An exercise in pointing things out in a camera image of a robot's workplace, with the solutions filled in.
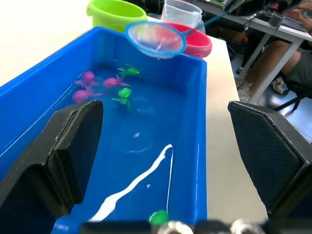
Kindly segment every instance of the metal screw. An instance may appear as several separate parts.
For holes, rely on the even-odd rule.
[[[193,231],[189,226],[180,221],[169,221],[161,225],[157,232],[157,234],[172,234],[172,233],[193,234]]]
[[[243,218],[234,221],[230,231],[231,234],[265,234],[259,225]]]

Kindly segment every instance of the green bucket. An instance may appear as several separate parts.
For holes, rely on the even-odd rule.
[[[122,0],[93,0],[87,7],[87,15],[92,16],[93,27],[102,26],[125,33],[128,24],[147,20],[145,11]]]

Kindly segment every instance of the blue net rim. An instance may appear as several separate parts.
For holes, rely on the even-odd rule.
[[[177,50],[176,52],[172,52],[172,53],[162,53],[162,52],[154,52],[152,50],[148,50],[144,47],[140,47],[138,46],[137,44],[135,44],[133,42],[133,40],[129,37],[129,30],[131,29],[131,27],[134,27],[134,26],[137,26],[139,24],[143,24],[143,23],[148,23],[148,24],[161,24],[163,27],[165,28],[169,28],[170,30],[174,31],[175,33],[177,33],[181,39],[182,39],[182,42],[183,42],[183,46],[180,50]],[[126,39],[135,47],[135,48],[139,48],[140,50],[143,50],[149,54],[152,54],[152,55],[161,55],[161,56],[167,56],[167,57],[170,57],[170,56],[175,56],[175,55],[178,55],[180,53],[183,53],[185,50],[186,50],[186,47],[187,47],[187,42],[186,42],[186,39],[185,37],[181,34],[181,32],[179,32],[178,30],[176,30],[175,28],[165,24],[165,23],[162,23],[162,22],[154,22],[154,21],[139,21],[139,22],[135,22],[135,23],[131,23],[129,24],[127,27],[126,27],[126,30],[125,30],[125,36],[126,36]]]

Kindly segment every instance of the green toy turtle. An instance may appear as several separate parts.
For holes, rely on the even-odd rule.
[[[130,110],[131,105],[130,105],[129,97],[131,95],[131,92],[132,90],[129,88],[123,88],[122,90],[118,92],[119,98],[113,98],[112,100],[118,101],[123,105],[127,105],[128,109]]]
[[[168,221],[168,214],[165,211],[154,212],[149,218],[148,221],[151,225],[162,225]]]

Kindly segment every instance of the desk leg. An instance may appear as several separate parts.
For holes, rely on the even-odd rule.
[[[241,71],[239,77],[242,78],[245,76],[245,74],[247,73],[248,69],[250,68],[250,66],[252,65],[252,63],[255,61],[255,59],[257,58],[257,56],[260,54],[262,48],[266,45],[266,43],[268,42],[268,40],[270,39],[271,35],[266,33],[263,38],[261,39],[261,42],[259,43],[259,45],[257,46],[256,50],[254,51],[253,55],[250,57],[250,59],[248,60],[248,62],[246,63],[246,65],[244,66],[244,69]]]
[[[270,85],[273,79],[277,76],[277,74],[282,70],[285,63],[290,59],[290,57],[294,54],[294,52],[299,48],[300,44],[303,42],[303,39],[295,41],[291,44],[289,49],[285,52],[281,60],[277,63],[277,65],[270,71],[265,80],[259,86],[258,90],[254,94],[254,96],[249,100],[248,103],[255,103],[258,101],[259,97],[266,90],[266,88]]]

